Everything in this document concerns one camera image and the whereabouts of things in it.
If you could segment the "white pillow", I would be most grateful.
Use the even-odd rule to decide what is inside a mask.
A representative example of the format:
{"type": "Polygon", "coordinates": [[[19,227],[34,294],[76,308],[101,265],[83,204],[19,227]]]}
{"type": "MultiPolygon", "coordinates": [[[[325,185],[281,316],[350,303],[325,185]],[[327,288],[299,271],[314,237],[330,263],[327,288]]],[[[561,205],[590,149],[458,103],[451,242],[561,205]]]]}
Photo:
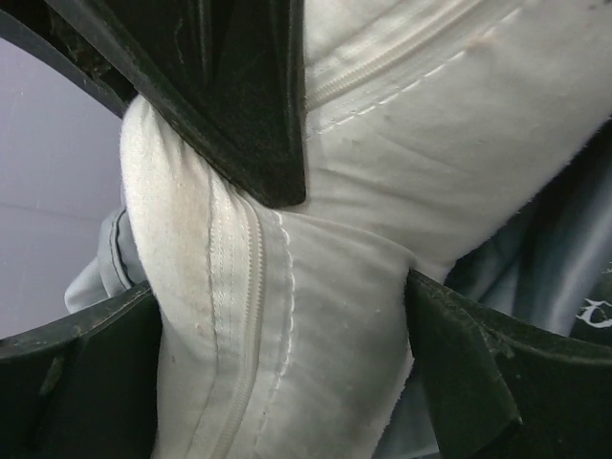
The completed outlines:
{"type": "Polygon", "coordinates": [[[309,1],[308,196],[223,180],[143,97],[120,138],[162,311],[156,458],[437,451],[404,283],[443,281],[611,113],[607,1],[309,1]]]}

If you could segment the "grey pillowcase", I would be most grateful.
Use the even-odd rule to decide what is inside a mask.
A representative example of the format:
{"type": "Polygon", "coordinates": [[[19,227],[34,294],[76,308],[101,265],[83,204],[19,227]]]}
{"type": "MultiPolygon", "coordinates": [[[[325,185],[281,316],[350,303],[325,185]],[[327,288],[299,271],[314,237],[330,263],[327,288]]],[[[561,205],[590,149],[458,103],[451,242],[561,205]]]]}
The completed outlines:
{"type": "Polygon", "coordinates": [[[566,338],[611,284],[605,212],[555,202],[552,186],[436,272],[373,232],[258,205],[153,120],[122,140],[127,203],[65,301],[78,312],[150,285],[156,458],[444,458],[409,340],[409,273],[566,338]]]}

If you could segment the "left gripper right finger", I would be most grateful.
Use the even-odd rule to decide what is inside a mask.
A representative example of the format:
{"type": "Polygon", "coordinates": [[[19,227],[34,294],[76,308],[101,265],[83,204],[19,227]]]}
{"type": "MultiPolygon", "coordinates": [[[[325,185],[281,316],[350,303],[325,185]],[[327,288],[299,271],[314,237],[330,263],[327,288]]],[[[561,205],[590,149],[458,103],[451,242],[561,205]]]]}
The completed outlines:
{"type": "Polygon", "coordinates": [[[610,348],[483,307],[416,271],[405,304],[442,457],[610,457],[610,348]]]}

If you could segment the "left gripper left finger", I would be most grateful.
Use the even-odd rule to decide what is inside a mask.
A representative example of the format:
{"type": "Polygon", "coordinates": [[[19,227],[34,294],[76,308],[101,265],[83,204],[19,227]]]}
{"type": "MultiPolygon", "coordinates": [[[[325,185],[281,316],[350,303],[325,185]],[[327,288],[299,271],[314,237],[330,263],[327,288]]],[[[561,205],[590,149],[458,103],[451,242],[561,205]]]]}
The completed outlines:
{"type": "Polygon", "coordinates": [[[142,283],[2,339],[2,457],[150,457],[161,331],[142,283]]]}

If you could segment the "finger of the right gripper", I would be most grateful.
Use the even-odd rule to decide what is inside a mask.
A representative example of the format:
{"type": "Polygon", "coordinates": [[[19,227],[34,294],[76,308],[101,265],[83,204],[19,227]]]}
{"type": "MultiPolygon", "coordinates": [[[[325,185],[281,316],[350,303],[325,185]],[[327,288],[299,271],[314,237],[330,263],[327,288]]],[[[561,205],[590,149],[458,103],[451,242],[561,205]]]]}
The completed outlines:
{"type": "Polygon", "coordinates": [[[300,1],[5,1],[1,35],[115,115],[142,95],[270,208],[306,197],[300,1]]]}

